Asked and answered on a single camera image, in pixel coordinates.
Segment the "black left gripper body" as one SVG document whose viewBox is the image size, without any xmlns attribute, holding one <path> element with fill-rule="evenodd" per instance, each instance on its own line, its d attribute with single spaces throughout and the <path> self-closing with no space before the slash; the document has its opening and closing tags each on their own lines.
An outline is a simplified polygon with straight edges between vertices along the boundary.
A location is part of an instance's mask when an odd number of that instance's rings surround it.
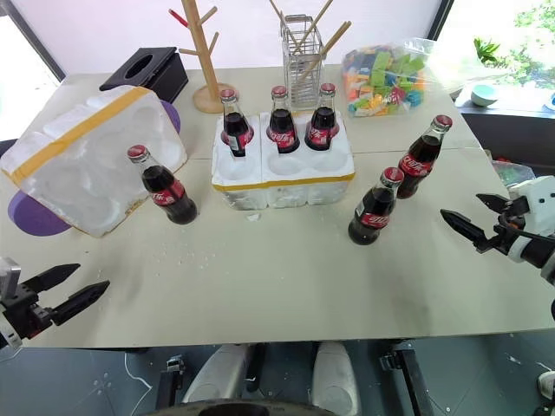
<svg viewBox="0 0 555 416">
<path fill-rule="evenodd" d="M 30 340 L 52 326 L 38 300 L 38 294 L 25 284 L 19 284 L 12 297 L 1 300 L 1 341 Z"/>
</svg>

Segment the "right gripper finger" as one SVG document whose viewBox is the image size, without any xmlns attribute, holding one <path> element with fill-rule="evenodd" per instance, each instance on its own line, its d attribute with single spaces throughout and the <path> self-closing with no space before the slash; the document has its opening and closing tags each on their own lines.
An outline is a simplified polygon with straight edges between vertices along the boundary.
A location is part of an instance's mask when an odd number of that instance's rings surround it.
<svg viewBox="0 0 555 416">
<path fill-rule="evenodd" d="M 496 213 L 510 212 L 513 201 L 498 194 L 478 193 L 476 198 L 479 199 L 490 211 Z"/>
<path fill-rule="evenodd" d="M 457 233 L 469 240 L 473 247 L 479 252 L 484 253 L 492 249 L 490 240 L 486 237 L 485 232 L 478 226 L 474 225 L 468 218 L 464 217 L 457 211 L 440 209 L 440 213 L 444 221 Z"/>
</svg>

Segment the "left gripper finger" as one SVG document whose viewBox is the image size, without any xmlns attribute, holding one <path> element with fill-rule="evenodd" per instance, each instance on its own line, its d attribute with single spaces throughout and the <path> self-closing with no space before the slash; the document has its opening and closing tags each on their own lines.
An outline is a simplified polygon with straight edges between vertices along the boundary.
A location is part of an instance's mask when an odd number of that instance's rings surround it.
<svg viewBox="0 0 555 416">
<path fill-rule="evenodd" d="M 67 280 L 80 267 L 79 263 L 56 265 L 23 282 L 21 284 L 22 293 L 25 295 L 38 295 L 43 291 L 50 290 Z"/>
<path fill-rule="evenodd" d="M 51 309 L 51 321 L 56 326 L 63 325 L 94 304 L 105 293 L 109 285 L 110 281 L 106 280 L 88 285 L 75 292 L 65 302 Z"/>
</svg>

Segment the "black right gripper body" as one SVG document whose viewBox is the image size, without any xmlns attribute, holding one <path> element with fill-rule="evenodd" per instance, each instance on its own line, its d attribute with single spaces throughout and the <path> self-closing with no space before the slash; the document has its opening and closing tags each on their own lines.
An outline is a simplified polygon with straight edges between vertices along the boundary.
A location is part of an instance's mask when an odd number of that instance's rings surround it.
<svg viewBox="0 0 555 416">
<path fill-rule="evenodd" d="M 498 213 L 498 224 L 493 227 L 495 236 L 493 247 L 508 257 L 520 257 L 530 238 L 524 235 L 527 222 L 525 215 L 530 212 L 526 196 L 509 198 L 513 201 L 510 212 Z"/>
</svg>

